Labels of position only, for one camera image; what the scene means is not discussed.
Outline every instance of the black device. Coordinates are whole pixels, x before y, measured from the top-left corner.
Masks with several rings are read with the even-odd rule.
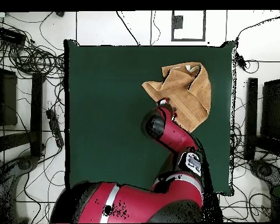
[[[59,17],[63,17],[65,12],[55,12]]]
[[[249,161],[251,173],[260,180],[264,180],[269,190],[280,186],[280,168],[263,160]]]
[[[247,83],[244,159],[254,160],[256,147],[280,156],[280,79],[264,83],[260,135],[256,135],[258,79]]]
[[[56,145],[57,145],[57,147],[62,148],[64,146],[64,140],[61,135],[56,113],[52,109],[47,110],[45,113],[47,115],[47,118],[49,119],[50,130],[52,131],[52,133],[55,137]]]
[[[280,140],[280,79],[265,82],[262,93],[260,134]]]
[[[18,46],[24,46],[26,36],[22,33],[16,31],[11,31],[0,27],[0,40],[3,40],[8,43],[16,44]]]
[[[0,125],[16,125],[16,85],[18,84],[16,73],[0,68]]]

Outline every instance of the black post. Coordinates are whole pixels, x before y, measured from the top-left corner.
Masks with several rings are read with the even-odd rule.
[[[247,105],[244,137],[244,159],[254,160],[257,129],[257,88],[258,79],[248,78]]]
[[[35,132],[37,138],[30,145],[32,156],[40,157],[42,151],[42,124],[43,124],[43,74],[34,73],[32,75],[31,89],[31,118],[30,129]]]

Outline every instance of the wire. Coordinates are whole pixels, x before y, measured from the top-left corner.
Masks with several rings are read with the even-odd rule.
[[[60,172],[64,172],[65,173],[65,171],[57,171],[53,176],[52,176],[52,178],[51,178],[51,180],[49,181],[50,183],[49,183],[49,186],[48,186],[48,201],[49,201],[49,190],[50,190],[50,185],[51,184],[53,184],[53,185],[55,185],[54,183],[52,183],[52,179],[55,177],[55,175],[57,174],[57,173],[60,173]],[[50,204],[48,204],[48,218],[47,218],[47,220],[50,218]]]
[[[27,22],[27,21],[25,21],[25,20],[19,20],[18,18],[15,18],[14,16],[11,16],[10,14],[5,14],[5,15],[7,15],[7,16],[9,16],[9,17],[11,17],[11,18],[14,18],[14,19],[16,19],[16,20],[18,20],[18,21],[20,21],[20,22],[25,22],[25,23],[40,23],[40,22],[42,22],[42,20],[40,20],[40,21],[38,21],[38,22]]]
[[[41,33],[41,25],[44,23],[44,21],[50,16],[50,15],[52,15],[52,13],[53,12],[51,12],[50,14],[48,14],[46,17],[45,17],[45,19],[40,23],[40,35],[42,36],[42,38],[44,38],[44,40],[47,42],[47,43],[49,43],[51,46],[53,46],[44,36],[43,36],[43,34]]]
[[[127,27],[127,25],[125,24],[124,20],[121,18],[121,16],[118,14],[118,11],[116,11],[117,16],[121,19],[122,23],[124,24],[125,28],[128,30],[128,32],[130,33],[130,35],[133,37],[133,39],[136,41],[137,45],[140,46],[140,43],[137,42],[135,36],[132,34],[132,32],[129,30],[129,28]]]
[[[155,17],[156,17],[156,10],[155,10],[155,15],[153,16],[153,25],[154,25],[154,26],[158,29],[158,31],[159,31],[159,37],[157,38],[157,40],[155,40],[155,41],[151,44],[151,46],[152,46],[155,42],[157,42],[157,41],[159,40],[160,35],[161,35],[160,29],[156,26]]]
[[[243,31],[245,31],[245,30],[247,30],[247,29],[249,29],[249,28],[251,28],[251,27],[256,27],[256,26],[258,26],[258,25],[260,25],[260,24],[263,24],[263,23],[265,23],[265,22],[269,22],[269,21],[275,20],[275,19],[280,19],[280,16],[273,17],[273,18],[269,18],[269,19],[263,20],[263,21],[261,21],[261,22],[258,22],[257,24],[254,24],[254,25],[252,25],[252,26],[245,27],[242,31],[240,31],[239,35],[237,35],[236,41],[239,40],[239,36],[240,36],[240,34],[241,34]]]
[[[250,210],[250,214],[251,214],[251,217],[252,217],[252,219],[253,219],[254,222],[257,222],[257,221],[256,221],[256,219],[255,219],[255,217],[254,217],[254,215],[256,215],[256,214],[254,214],[254,213],[252,212],[251,199],[252,199],[253,197],[257,196],[257,195],[262,195],[263,197],[266,197],[266,198],[268,198],[269,200],[271,200],[271,198],[270,198],[268,195],[265,195],[265,194],[263,194],[263,193],[255,193],[255,194],[253,194],[253,195],[249,198],[249,201],[248,201],[249,210]],[[263,213],[263,212],[259,211],[258,209],[256,209],[257,212],[261,212],[263,215],[269,217],[269,216],[267,215],[267,213],[268,213],[268,211],[267,211],[268,208],[264,207],[263,205],[261,206],[261,208],[262,208],[262,209],[265,209],[265,210],[266,210],[266,213]]]
[[[261,21],[261,22],[258,22],[257,24],[254,24],[254,25],[252,25],[252,26],[245,27],[243,30],[240,31],[240,33],[237,35],[237,37],[236,37],[236,39],[235,39],[236,46],[238,46],[238,43],[239,43],[239,36],[240,36],[240,34],[241,34],[243,31],[245,31],[245,30],[247,30],[247,29],[249,29],[249,28],[251,28],[251,27],[259,26],[259,25],[261,25],[261,24],[263,24],[263,23],[265,23],[265,22],[269,22],[269,21],[272,21],[272,20],[275,20],[275,19],[280,19],[280,16],[273,17],[273,18],[269,18],[269,19],[263,20],[263,21]],[[236,61],[238,62],[238,65],[239,65],[245,72],[247,72],[248,74],[253,74],[253,73],[257,72],[258,69],[259,69],[259,63],[260,63],[260,62],[280,62],[280,61],[259,61],[259,60],[254,60],[254,59],[244,60],[244,58],[243,58],[242,56],[240,56],[238,53],[236,53]],[[249,63],[249,67],[250,67],[250,62],[256,62],[256,63],[257,63],[257,69],[256,69],[254,72],[249,72],[249,71],[247,71],[247,69],[249,69],[249,67],[247,68],[246,62]]]
[[[27,183],[28,183],[28,181],[29,181],[29,177],[30,177],[30,173],[28,173],[28,177],[27,177],[26,183],[25,183],[25,185],[24,185],[24,192],[25,192],[26,196],[27,196],[29,199],[31,199],[32,201],[34,201],[35,203],[37,203],[37,204],[39,205],[39,207],[40,207],[39,210],[38,210],[38,212],[36,213],[35,217],[33,218],[32,222],[31,222],[31,224],[33,224],[34,220],[37,218],[37,216],[38,216],[39,213],[40,213],[41,205],[40,205],[40,203],[37,202],[34,198],[32,198],[31,196],[29,196],[28,193],[26,192],[26,186],[27,186]]]

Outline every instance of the cloth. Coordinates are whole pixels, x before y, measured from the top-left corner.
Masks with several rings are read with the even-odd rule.
[[[162,67],[163,82],[144,82],[143,88],[155,101],[170,98],[176,108],[175,122],[188,132],[203,123],[211,110],[211,83],[199,62]]]

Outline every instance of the black stand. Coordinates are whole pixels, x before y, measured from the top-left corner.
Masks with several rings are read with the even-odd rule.
[[[31,153],[29,156],[15,159],[14,162],[9,162],[6,166],[0,167],[0,223],[18,223],[15,209],[17,184],[22,175],[30,173],[37,167],[44,150],[42,144],[43,82],[44,78],[41,73],[33,74],[31,131],[0,136],[0,152],[30,143]]]

